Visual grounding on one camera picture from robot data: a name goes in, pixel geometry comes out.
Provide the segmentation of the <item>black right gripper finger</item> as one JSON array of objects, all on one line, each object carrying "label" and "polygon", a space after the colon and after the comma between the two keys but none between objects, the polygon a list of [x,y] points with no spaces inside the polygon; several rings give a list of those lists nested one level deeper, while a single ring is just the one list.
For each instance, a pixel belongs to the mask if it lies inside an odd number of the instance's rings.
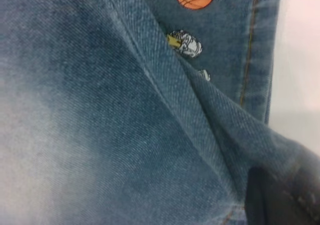
[{"label": "black right gripper finger", "polygon": [[313,225],[314,174],[301,169],[285,181],[262,168],[251,168],[246,218],[249,225]]}]

